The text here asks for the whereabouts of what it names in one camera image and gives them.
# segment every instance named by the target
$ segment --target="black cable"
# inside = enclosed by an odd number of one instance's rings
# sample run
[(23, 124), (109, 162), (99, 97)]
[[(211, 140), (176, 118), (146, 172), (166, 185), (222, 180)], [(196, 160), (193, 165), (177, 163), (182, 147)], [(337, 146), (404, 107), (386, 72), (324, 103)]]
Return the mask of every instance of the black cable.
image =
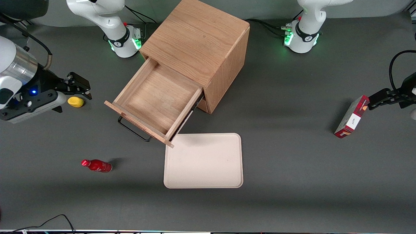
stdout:
[(138, 16), (138, 15), (136, 15), (136, 13), (135, 12), (137, 12), (137, 11), (135, 11), (135, 10), (132, 10), (132, 9), (130, 9), (129, 7), (127, 7), (126, 6), (126, 8), (131, 12), (131, 13), (133, 13), (133, 15), (135, 15), (137, 18), (139, 18), (143, 23), (144, 23), (144, 36), (143, 36), (143, 39), (146, 39), (146, 36), (147, 36), (147, 24), (148, 24), (148, 22), (146, 22), (146, 21), (144, 21), (142, 18), (140, 18), (140, 16)]
[(20, 21), (19, 23), (21, 23), (23, 26), (27, 28), (27, 25), (23, 21)]
[(254, 21), (254, 22), (259, 22), (259, 23), (260, 23), (260, 24), (262, 24), (262, 25), (266, 25), (266, 26), (271, 27), (271, 28), (280, 29), (280, 27), (278, 27), (278, 26), (274, 26), (274, 25), (271, 25), (271, 24), (269, 24), (269, 23), (267, 23), (267, 22), (265, 22), (265, 21), (263, 21), (263, 20), (258, 20), (258, 19), (246, 19), (246, 21)]
[(21, 27), (15, 25), (14, 23), (10, 22), (6, 16), (4, 16), (3, 14), (0, 13), (0, 20), (13, 26), (15, 29), (21, 31), (23, 34), (28, 35), (30, 38), (32, 38), (34, 41), (36, 41), (39, 45), (41, 45), (47, 52), (49, 55), (52, 55), (52, 52), (49, 50), (49, 48), (43, 44), (41, 41), (39, 41), (36, 37), (32, 36), (30, 33), (28, 33), (26, 30), (22, 29)]
[(16, 230), (14, 230), (14, 231), (11, 231), (11, 232), (3, 232), (2, 234), (5, 234), (5, 233), (13, 233), (13, 232), (18, 232), (18, 231), (25, 230), (25, 229), (30, 229), (30, 228), (39, 228), (39, 227), (42, 227), (43, 225), (45, 225), (47, 222), (49, 222), (49, 221), (51, 221), (52, 219), (55, 219), (55, 218), (57, 218), (57, 217), (59, 217), (59, 216), (63, 216), (63, 217), (65, 217), (65, 219), (68, 221), (68, 223), (69, 223), (69, 225), (70, 225), (70, 227), (71, 227), (72, 234), (75, 234), (75, 229), (74, 229), (74, 226), (72, 225), (72, 223), (71, 223), (71, 221), (68, 219), (68, 217), (67, 217), (66, 215), (64, 215), (64, 214), (59, 214), (59, 215), (57, 215), (57, 216), (55, 216), (55, 217), (53, 217), (53, 218), (51, 218), (51, 219), (48, 219), (48, 220), (46, 220), (43, 224), (41, 224), (41, 225), (39, 225), (39, 226), (29, 226), (29, 227), (19, 228), (19, 229), (16, 229)]
[(295, 16), (295, 17), (293, 17), (293, 19), (292, 20), (295, 20), (296, 19), (296, 17), (298, 17), (301, 13), (303, 12), (303, 9)]
[(142, 18), (140, 18), (140, 16), (138, 16), (138, 15), (136, 15), (135, 13), (134, 13), (134, 11), (133, 10), (131, 10), (131, 9), (129, 9), (130, 10), (130, 12), (131, 13), (133, 13), (137, 18), (139, 18), (144, 24), (147, 24), (147, 22), (146, 21), (144, 21)]
[(278, 26), (274, 26), (274, 25), (271, 25), (267, 22), (264, 22), (262, 20), (257, 20), (257, 19), (246, 19), (246, 21), (258, 22), (261, 25), (263, 25), (269, 32), (273, 33), (276, 36), (282, 36), (283, 35), (283, 34), (276, 33), (275, 31), (272, 30), (272, 29), (280, 29), (280, 27), (278, 27)]
[(137, 14), (142, 15), (142, 16), (144, 16), (144, 17), (146, 17), (146, 18), (150, 19), (151, 21), (153, 21), (155, 24), (157, 24), (157, 22), (156, 22), (154, 19), (150, 18), (149, 16), (147, 16), (147, 15), (145, 15), (145, 14), (142, 14), (142, 13), (140, 13), (140, 12), (138, 12), (138, 11), (135, 11), (135, 10), (131, 9), (130, 7), (128, 7), (128, 6), (125, 6), (125, 7), (126, 7), (127, 9), (129, 9), (131, 12), (136, 12)]
[(402, 94), (400, 94), (400, 93), (399, 93), (399, 91), (397, 90), (396, 86), (394, 85), (394, 81), (393, 81), (393, 74), (392, 74), (394, 61), (396, 60), (396, 58), (397, 58), (398, 56), (400, 56), (400, 55), (402, 55), (402, 54), (405, 54), (405, 53), (416, 53), (416, 50), (403, 50), (403, 51), (401, 51), (401, 52), (397, 53), (397, 54), (396, 54), (396, 55), (395, 55), (395, 56), (391, 59), (391, 62), (390, 62), (390, 65), (389, 65), (389, 79), (390, 79), (390, 84), (391, 84), (391, 87), (393, 88), (393, 90), (395, 91), (395, 93), (399, 96), (399, 98), (400, 98), (400, 99), (402, 99), (403, 101), (409, 102), (409, 100), (407, 100), (406, 98), (404, 98), (404, 97), (402, 96)]

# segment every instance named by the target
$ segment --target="wooden drawer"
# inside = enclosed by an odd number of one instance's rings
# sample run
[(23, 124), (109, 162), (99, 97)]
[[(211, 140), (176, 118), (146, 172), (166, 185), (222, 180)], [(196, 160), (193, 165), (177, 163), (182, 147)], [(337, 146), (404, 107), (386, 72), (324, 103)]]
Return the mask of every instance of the wooden drawer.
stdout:
[(148, 58), (113, 103), (123, 118), (173, 147), (171, 141), (202, 99), (200, 84)]

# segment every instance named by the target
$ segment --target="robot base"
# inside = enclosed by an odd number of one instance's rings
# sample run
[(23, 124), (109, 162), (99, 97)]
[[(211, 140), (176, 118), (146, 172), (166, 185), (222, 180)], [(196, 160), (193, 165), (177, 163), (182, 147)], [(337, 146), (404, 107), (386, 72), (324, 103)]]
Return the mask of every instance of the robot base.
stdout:
[(135, 28), (131, 25), (126, 26), (130, 31), (129, 39), (124, 43), (123, 47), (116, 47), (111, 44), (111, 49), (121, 58), (129, 58), (137, 53), (141, 48), (141, 32), (139, 28)]
[(298, 20), (294, 20), (291, 23), (286, 24), (286, 27), (292, 28), (292, 30), (285, 37), (284, 45), (289, 47), (293, 52), (296, 53), (307, 53), (309, 52), (319, 37), (319, 34), (309, 42), (304, 42), (303, 39), (296, 33), (296, 30), (293, 30), (298, 23)]

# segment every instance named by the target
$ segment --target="black metal handle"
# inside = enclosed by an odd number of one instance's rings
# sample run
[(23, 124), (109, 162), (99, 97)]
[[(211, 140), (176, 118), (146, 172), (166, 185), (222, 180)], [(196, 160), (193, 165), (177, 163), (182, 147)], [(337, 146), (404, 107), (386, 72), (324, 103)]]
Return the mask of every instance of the black metal handle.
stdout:
[(123, 119), (123, 117), (122, 116), (120, 116), (119, 117), (119, 120), (117, 121), (121, 126), (123, 126), (125, 129), (127, 129), (127, 130), (129, 130), (129, 132), (131, 132), (131, 133), (133, 133), (134, 135), (136, 135), (138, 138), (140, 138), (140, 139), (142, 139), (142, 140), (144, 140), (144, 141), (146, 141), (146, 142), (149, 142), (151, 139), (152, 139), (152, 137), (150, 136), (149, 137), (149, 139), (145, 139), (144, 137), (142, 137), (141, 135), (139, 135), (139, 134), (137, 134), (135, 131), (133, 131), (133, 130), (131, 130), (128, 126), (126, 126), (126, 125), (124, 125), (122, 122), (121, 122), (121, 120)]

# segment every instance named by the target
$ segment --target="wood grain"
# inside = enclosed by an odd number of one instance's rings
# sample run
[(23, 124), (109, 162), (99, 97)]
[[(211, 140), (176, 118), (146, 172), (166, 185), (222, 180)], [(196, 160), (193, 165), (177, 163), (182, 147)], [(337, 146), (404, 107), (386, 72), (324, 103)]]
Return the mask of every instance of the wood grain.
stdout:
[(198, 108), (208, 113), (207, 102), (205, 100), (205, 97), (199, 102)]
[(235, 47), (230, 50), (224, 63), (214, 75), (209, 86), (204, 88), (209, 114), (212, 114), (244, 65), (249, 31), (250, 28), (242, 33)]
[(182, 0), (140, 49), (207, 87), (249, 24), (197, 0)]
[(166, 134), (198, 89), (195, 82), (165, 66), (156, 65), (143, 82), (128, 88), (123, 102), (117, 103)]
[(163, 142), (164, 144), (168, 145), (169, 147), (174, 147), (172, 143), (166, 139), (164, 139), (164, 134), (159, 132), (158, 130), (154, 129), (152, 126), (149, 126), (148, 124), (142, 122), (140, 119), (135, 117), (132, 113), (129, 113), (127, 110), (122, 108), (121, 106), (117, 104), (111, 104), (108, 101), (104, 102), (105, 105), (113, 109), (115, 112), (117, 112), (119, 115), (121, 115), (123, 118), (125, 118), (127, 121), (134, 124), (136, 127), (140, 128), (147, 134), (151, 135), (152, 137), (158, 139), (159, 141)]
[(144, 61), (143, 65), (134, 74), (133, 78), (127, 83), (127, 85), (123, 88), (123, 90), (119, 93), (119, 95), (116, 97), (114, 102), (119, 103), (119, 104), (125, 102), (125, 100), (131, 96), (131, 92), (130, 94), (127, 94), (127, 95), (125, 95), (124, 93), (127, 90), (130, 90), (130, 87), (138, 87), (146, 79), (146, 77), (153, 71), (153, 69), (156, 67), (157, 64), (158, 63), (152, 59), (148, 59)]
[(166, 133), (165, 139), (169, 140), (172, 135), (175, 133), (176, 129), (180, 127), (182, 121), (186, 118), (187, 114), (191, 111), (191, 108), (197, 102), (198, 98), (202, 94), (202, 88), (199, 88), (192, 98), (189, 100), (188, 104), (185, 106), (181, 114), (178, 116), (176, 121), (172, 124), (172, 127), (169, 129), (168, 133)]

